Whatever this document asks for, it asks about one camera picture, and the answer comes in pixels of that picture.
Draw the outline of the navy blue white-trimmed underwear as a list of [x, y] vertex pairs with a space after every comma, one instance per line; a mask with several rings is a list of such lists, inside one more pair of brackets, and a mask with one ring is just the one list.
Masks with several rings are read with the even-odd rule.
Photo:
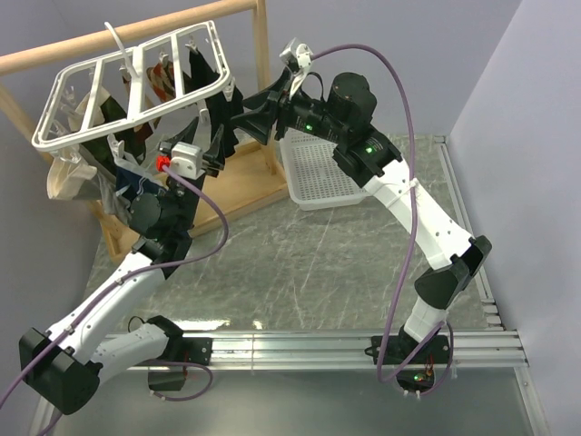
[[131, 154], [116, 154], [113, 161], [116, 166], [115, 195], [118, 198], [132, 202], [144, 193], [167, 192], [167, 188], [141, 167]]

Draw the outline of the orange patterned hanging sock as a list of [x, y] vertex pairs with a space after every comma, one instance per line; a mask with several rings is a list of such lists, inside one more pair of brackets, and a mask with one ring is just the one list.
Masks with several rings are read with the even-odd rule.
[[173, 74], [173, 62], [158, 62], [146, 69], [146, 76], [154, 94], [161, 103], [171, 101], [176, 96]]

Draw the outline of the aluminium mounting rail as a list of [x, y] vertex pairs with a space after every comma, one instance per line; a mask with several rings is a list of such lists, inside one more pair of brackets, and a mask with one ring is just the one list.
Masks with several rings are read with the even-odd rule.
[[[210, 366], [215, 370], [252, 371], [372, 371], [364, 354], [373, 330], [322, 331], [213, 331], [186, 332], [186, 338], [212, 340]], [[459, 368], [527, 367], [516, 332], [467, 331], [454, 333], [454, 365]]]

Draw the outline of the grey hanging underwear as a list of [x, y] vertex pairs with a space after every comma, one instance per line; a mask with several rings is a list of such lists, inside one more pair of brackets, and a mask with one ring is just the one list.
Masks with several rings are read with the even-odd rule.
[[113, 184], [103, 174], [96, 173], [90, 179], [75, 177], [73, 184], [76, 189], [74, 200], [100, 201], [106, 214], [115, 216], [124, 225], [128, 224], [129, 202], [116, 194]]

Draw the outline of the white plastic clip hanger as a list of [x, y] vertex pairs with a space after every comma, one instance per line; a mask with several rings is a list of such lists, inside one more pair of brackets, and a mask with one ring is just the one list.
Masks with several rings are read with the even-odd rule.
[[[187, 91], [182, 74], [179, 42], [182, 37], [191, 35], [196, 31], [203, 31], [207, 34], [219, 77], [215, 82], [198, 90]], [[113, 38], [118, 45], [117, 51], [69, 65], [56, 75], [42, 115], [32, 134], [31, 144], [37, 151], [44, 153], [56, 152], [68, 146], [82, 144], [95, 138], [124, 131], [130, 127], [135, 127], [183, 109], [186, 106], [204, 101], [219, 92], [225, 91], [232, 84], [231, 70], [222, 50], [217, 28], [212, 20], [173, 30], [130, 48], [124, 47], [117, 35]], [[176, 96], [167, 103], [148, 108], [145, 103], [145, 56], [149, 51], [163, 45], [171, 47]], [[97, 124], [95, 121], [98, 107], [97, 100], [99, 91], [103, 89], [104, 68], [115, 61], [123, 61], [131, 76], [131, 91], [128, 96], [126, 115], [117, 121]], [[81, 124], [78, 129], [69, 134], [62, 136], [53, 134], [51, 128], [53, 127], [57, 110], [61, 108], [66, 82], [73, 74], [81, 72], [88, 73], [92, 78], [85, 111], [77, 116]]]

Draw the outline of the white plastic basket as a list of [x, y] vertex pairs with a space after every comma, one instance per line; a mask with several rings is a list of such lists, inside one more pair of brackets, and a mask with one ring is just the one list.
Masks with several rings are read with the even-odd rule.
[[350, 206], [369, 197], [332, 159], [335, 144], [293, 129], [279, 144], [290, 198], [301, 210]]

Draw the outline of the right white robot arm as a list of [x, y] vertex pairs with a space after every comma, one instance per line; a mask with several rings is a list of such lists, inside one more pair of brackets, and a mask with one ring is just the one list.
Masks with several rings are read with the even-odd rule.
[[336, 75], [328, 97], [317, 100], [295, 89], [291, 72], [284, 71], [243, 105], [245, 112], [231, 121], [262, 144], [290, 129], [333, 143], [339, 169], [392, 213], [412, 246], [423, 252], [428, 269], [414, 282], [417, 300], [398, 336], [388, 342], [407, 361], [422, 362], [449, 306], [489, 255], [490, 240], [461, 228], [412, 176], [396, 145], [373, 126], [377, 99], [363, 75]]

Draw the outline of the striped hanging sock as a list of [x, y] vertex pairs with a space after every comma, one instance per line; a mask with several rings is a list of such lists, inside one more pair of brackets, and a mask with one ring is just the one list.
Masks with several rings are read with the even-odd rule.
[[[123, 81], [123, 86], [125, 88], [125, 91], [127, 94], [130, 94], [131, 91], [131, 76], [125, 72], [122, 73], [122, 81]], [[136, 139], [140, 142], [140, 143], [144, 143], [148, 138], [150, 138], [154, 131], [157, 129], [159, 123], [161, 121], [161, 118], [155, 118], [152, 119], [150, 121], [147, 121], [143, 124], [139, 124], [137, 126], [135, 126], [133, 128]]]

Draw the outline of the right aluminium side rail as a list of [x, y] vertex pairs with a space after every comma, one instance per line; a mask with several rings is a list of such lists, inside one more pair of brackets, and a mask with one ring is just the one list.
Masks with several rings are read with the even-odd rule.
[[[467, 232], [474, 235], [474, 231], [468, 217], [468, 211], [466, 209], [458, 184], [458, 179], [456, 177], [448, 151], [447, 139], [448, 138], [444, 135], [436, 135], [433, 137], [434, 145], [438, 151], [438, 157], [444, 171], [444, 176], [446, 178], [451, 201], [453, 203], [456, 221]], [[491, 291], [489, 280], [487, 278], [484, 267], [481, 267], [476, 275], [471, 279], [466, 290], [478, 292], [480, 305], [486, 318], [486, 329], [489, 331], [504, 331], [506, 327], [501, 320], [497, 302]]]

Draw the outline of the black hanging underwear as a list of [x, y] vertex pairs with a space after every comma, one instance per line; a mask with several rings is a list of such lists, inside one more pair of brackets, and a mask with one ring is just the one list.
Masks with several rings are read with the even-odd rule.
[[[191, 50], [189, 52], [189, 63], [191, 69], [190, 91], [211, 84], [219, 77], [198, 51]], [[230, 101], [226, 99], [223, 92], [206, 99], [211, 118], [212, 137], [216, 135], [219, 127], [223, 126], [223, 149], [226, 158], [235, 154], [235, 146], [239, 143], [231, 124], [231, 118], [243, 112], [242, 100], [243, 95], [237, 86], [233, 87]]]

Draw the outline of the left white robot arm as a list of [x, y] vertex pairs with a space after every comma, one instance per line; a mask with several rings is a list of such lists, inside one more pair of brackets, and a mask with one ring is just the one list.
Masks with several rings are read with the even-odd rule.
[[204, 147], [193, 141], [197, 128], [191, 122], [159, 144], [156, 167], [165, 174], [164, 183], [126, 159], [121, 143], [109, 141], [121, 193], [130, 199], [129, 226], [139, 239], [83, 303], [44, 331], [28, 330], [18, 343], [17, 380], [63, 415], [79, 411], [102, 384], [137, 363], [186, 363], [182, 329], [162, 316], [114, 340], [105, 337], [136, 303], [194, 261], [188, 254], [189, 231], [198, 203], [217, 206], [202, 192], [203, 180], [217, 176], [225, 165], [224, 128], [219, 126]]

